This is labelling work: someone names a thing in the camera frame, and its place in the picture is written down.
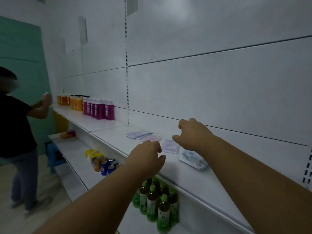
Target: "hand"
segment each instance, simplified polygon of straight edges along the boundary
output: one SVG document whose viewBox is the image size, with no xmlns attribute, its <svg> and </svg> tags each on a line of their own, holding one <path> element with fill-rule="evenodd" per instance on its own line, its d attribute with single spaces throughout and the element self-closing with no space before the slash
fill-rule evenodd
<svg viewBox="0 0 312 234">
<path fill-rule="evenodd" d="M 44 95 L 43 95 L 43 99 L 42 99 L 42 103 L 43 103 L 44 105 L 50 106 L 51 103 L 52 103 L 52 97 L 51 97 L 51 95 L 49 95 L 49 94 L 44 94 Z"/>
<path fill-rule="evenodd" d="M 213 133 L 202 123 L 194 118 L 179 121 L 181 135 L 173 135 L 172 139 L 181 145 L 184 149 L 198 152 L 205 141 L 213 137 Z"/>
<path fill-rule="evenodd" d="M 146 180 L 155 176 L 165 164 L 166 155 L 158 157 L 161 151 L 158 141 L 145 141 L 131 151 L 124 165 L 134 168 Z"/>
</svg>

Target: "shelf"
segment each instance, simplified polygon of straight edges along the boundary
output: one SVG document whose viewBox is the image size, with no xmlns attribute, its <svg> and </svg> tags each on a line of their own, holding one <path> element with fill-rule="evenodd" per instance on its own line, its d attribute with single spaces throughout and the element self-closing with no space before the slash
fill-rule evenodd
<svg viewBox="0 0 312 234">
<path fill-rule="evenodd" d="M 71 201 L 76 200 L 78 197 L 87 192 L 87 189 L 72 171 L 68 163 L 58 165 L 54 169 L 60 177 L 60 180 L 62 181 L 66 193 Z"/>
<path fill-rule="evenodd" d="M 126 125 L 94 131 L 90 135 L 127 157 L 140 141 L 128 138 L 125 134 L 138 130 L 142 130 L 142 128 Z M 165 139 L 171 139 L 171 135 L 162 133 L 155 133 L 155 135 L 163 137 L 160 145 L 163 144 Z M 179 154 L 183 151 L 184 149 L 180 147 Z M 251 226 L 240 213 L 211 169 L 198 171 L 179 161 L 177 154 L 161 154 L 165 154 L 167 158 L 164 167 L 159 172 L 160 176 L 158 177 L 160 179 L 245 232 L 253 233 Z"/>
<path fill-rule="evenodd" d="M 90 116 L 83 115 L 82 112 L 71 110 L 69 106 L 60 106 L 57 104 L 53 104 L 52 107 L 55 112 L 61 114 L 66 119 L 68 119 L 78 127 L 82 128 L 86 132 L 125 125 L 124 123 L 115 120 L 96 120 Z"/>
<path fill-rule="evenodd" d="M 84 158 L 84 152 L 88 147 L 77 138 L 61 139 L 58 134 L 50 135 L 50 139 L 56 144 L 68 165 L 75 172 L 80 181 L 89 190 L 103 178 L 100 173 L 93 170 L 89 161 Z M 145 215 L 142 215 L 139 209 L 133 207 L 130 203 L 124 218 L 122 219 L 118 231 L 123 233 L 146 233 L 157 234 L 156 223 L 147 221 Z M 190 234 L 180 224 L 174 226 L 170 234 Z"/>
</svg>

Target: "blue stool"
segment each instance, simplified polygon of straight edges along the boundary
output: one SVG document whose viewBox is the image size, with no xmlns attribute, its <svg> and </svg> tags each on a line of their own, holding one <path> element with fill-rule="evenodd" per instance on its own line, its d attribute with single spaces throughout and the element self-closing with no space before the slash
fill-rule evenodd
<svg viewBox="0 0 312 234">
<path fill-rule="evenodd" d="M 55 173 L 54 167 L 66 163 L 61 152 L 54 143 L 46 144 L 46 156 L 48 157 L 48 166 L 51 174 Z"/>
</svg>

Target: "person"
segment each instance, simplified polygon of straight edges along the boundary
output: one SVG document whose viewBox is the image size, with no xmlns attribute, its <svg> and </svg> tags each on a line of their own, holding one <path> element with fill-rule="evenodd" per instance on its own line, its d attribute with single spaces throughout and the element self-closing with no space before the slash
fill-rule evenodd
<svg viewBox="0 0 312 234">
<path fill-rule="evenodd" d="M 12 204 L 16 208 L 25 205 L 25 216 L 31 215 L 38 207 L 49 204 L 50 198 L 38 201 L 37 177 L 38 154 L 37 143 L 33 137 L 27 116 L 44 119 L 48 115 L 51 96 L 45 94 L 43 99 L 33 106 L 8 96 L 19 86 L 16 75 L 0 67 L 0 102 L 2 139 L 0 157 L 15 165 L 17 172 L 13 178 Z"/>
<path fill-rule="evenodd" d="M 310 233 L 312 193 L 242 152 L 194 118 L 179 121 L 173 140 L 199 153 L 258 234 Z M 126 162 L 57 213 L 35 234 L 114 234 L 137 189 L 165 163 L 159 142 L 135 147 Z"/>
</svg>

